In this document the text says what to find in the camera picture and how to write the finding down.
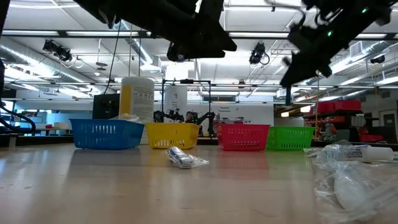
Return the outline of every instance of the red container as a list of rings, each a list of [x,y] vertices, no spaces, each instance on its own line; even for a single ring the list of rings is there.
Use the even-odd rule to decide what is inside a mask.
[[[218,145],[224,151],[263,151],[267,146],[268,124],[221,124]]]
[[[340,100],[335,102],[335,110],[361,110],[361,102],[359,100]]]
[[[335,110],[335,102],[319,103],[318,113],[327,113]]]

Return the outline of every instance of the crumpled plastic bag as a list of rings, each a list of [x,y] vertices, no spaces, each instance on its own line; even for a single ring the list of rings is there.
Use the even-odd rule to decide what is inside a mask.
[[[398,220],[398,164],[341,161],[333,144],[312,160],[322,224],[388,224]]]
[[[111,118],[111,119],[123,119],[123,120],[125,120],[125,121],[131,121],[131,122],[135,122],[135,123],[144,124],[144,122],[142,122],[142,121],[139,119],[139,117],[136,116],[136,115],[134,115],[134,114],[127,114],[127,113],[125,113],[125,114],[116,116],[116,117]]]
[[[209,161],[187,154],[176,146],[170,147],[167,150],[167,154],[173,164],[180,169],[192,169],[194,167],[209,164]]]

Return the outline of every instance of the white bottle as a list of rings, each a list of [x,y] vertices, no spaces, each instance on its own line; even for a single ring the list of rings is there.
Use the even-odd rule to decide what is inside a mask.
[[[394,152],[388,147],[348,146],[342,147],[341,151],[340,161],[376,162],[394,160]]]

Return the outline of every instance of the label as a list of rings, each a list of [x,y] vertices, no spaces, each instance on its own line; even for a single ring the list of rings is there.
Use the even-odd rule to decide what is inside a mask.
[[[154,91],[143,87],[123,85],[119,115],[131,114],[141,122],[153,122]]]
[[[141,121],[152,122],[154,119],[154,92],[145,88],[134,88],[131,111]]]
[[[347,159],[362,159],[363,153],[361,148],[349,149],[345,152]]]

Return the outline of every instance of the yellow label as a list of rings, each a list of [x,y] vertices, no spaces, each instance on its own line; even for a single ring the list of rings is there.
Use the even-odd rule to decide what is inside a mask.
[[[119,115],[131,114],[131,86],[123,85],[120,91]]]

